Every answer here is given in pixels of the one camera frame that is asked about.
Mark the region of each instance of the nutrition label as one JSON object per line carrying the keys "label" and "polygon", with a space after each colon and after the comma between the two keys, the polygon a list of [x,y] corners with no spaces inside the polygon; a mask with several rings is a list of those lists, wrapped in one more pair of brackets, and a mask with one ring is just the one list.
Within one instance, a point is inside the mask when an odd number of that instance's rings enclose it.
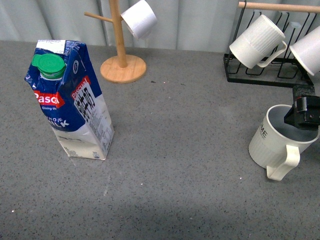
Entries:
{"label": "nutrition label", "polygon": [[73,95],[74,105],[88,123],[102,147],[107,150],[112,140],[113,130],[110,129],[108,119],[104,115],[103,106],[98,106],[99,101],[95,98],[88,79],[84,79]]}

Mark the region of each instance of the wooden stand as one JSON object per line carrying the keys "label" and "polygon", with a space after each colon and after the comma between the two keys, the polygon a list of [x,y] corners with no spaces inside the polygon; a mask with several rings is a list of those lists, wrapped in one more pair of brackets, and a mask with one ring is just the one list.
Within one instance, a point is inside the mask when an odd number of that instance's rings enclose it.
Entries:
{"label": "wooden stand", "polygon": [[85,12],[84,15],[113,24],[117,56],[107,59],[100,67],[101,75],[109,82],[117,84],[132,83],[141,78],[147,71],[147,64],[138,56],[127,55],[124,43],[119,0],[109,0],[111,17],[106,18]]}

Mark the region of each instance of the white ceramic mug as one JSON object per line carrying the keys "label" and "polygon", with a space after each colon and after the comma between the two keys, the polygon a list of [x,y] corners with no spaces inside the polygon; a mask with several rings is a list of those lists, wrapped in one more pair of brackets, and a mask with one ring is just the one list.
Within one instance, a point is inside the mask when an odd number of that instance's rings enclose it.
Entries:
{"label": "white ceramic mug", "polygon": [[[247,68],[268,66],[287,49],[284,33],[265,15],[259,16],[230,46],[233,55]],[[283,48],[260,62],[280,43]]]}
{"label": "white ceramic mug", "polygon": [[286,124],[290,105],[269,108],[249,144],[252,159],[266,169],[269,179],[281,181],[300,161],[300,154],[319,138],[319,131],[302,130]]}
{"label": "white ceramic mug", "polygon": [[129,31],[135,39],[146,39],[151,33],[151,28],[157,23],[157,17],[145,0],[138,1],[135,5],[121,14]]}
{"label": "white ceramic mug", "polygon": [[320,71],[320,26],[289,46],[294,57],[312,76]]}

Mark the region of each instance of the ribbed white mug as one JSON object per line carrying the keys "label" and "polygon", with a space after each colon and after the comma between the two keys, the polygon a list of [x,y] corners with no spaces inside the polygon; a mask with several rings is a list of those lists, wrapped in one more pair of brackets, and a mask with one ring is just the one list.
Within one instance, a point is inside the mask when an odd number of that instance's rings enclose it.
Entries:
{"label": "ribbed white mug", "polygon": [[320,71],[320,26],[289,48],[309,74],[314,76]]}
{"label": "ribbed white mug", "polygon": [[281,181],[300,162],[300,154],[320,137],[318,130],[302,130],[286,124],[290,105],[269,108],[250,144],[251,158],[266,169],[269,179]]}
{"label": "ribbed white mug", "polygon": [[[276,57],[287,49],[284,33],[265,15],[259,16],[230,46],[233,55],[247,68],[255,65],[268,66]],[[283,48],[274,52],[264,62],[260,62],[276,46]]]}

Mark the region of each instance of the green bottle cap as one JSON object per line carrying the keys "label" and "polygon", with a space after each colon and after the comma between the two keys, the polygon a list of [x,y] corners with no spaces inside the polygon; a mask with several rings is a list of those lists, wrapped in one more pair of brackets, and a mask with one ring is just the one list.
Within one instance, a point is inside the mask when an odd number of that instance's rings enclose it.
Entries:
{"label": "green bottle cap", "polygon": [[35,54],[31,64],[37,67],[42,75],[48,79],[59,79],[64,75],[66,70],[62,57],[53,53]]}

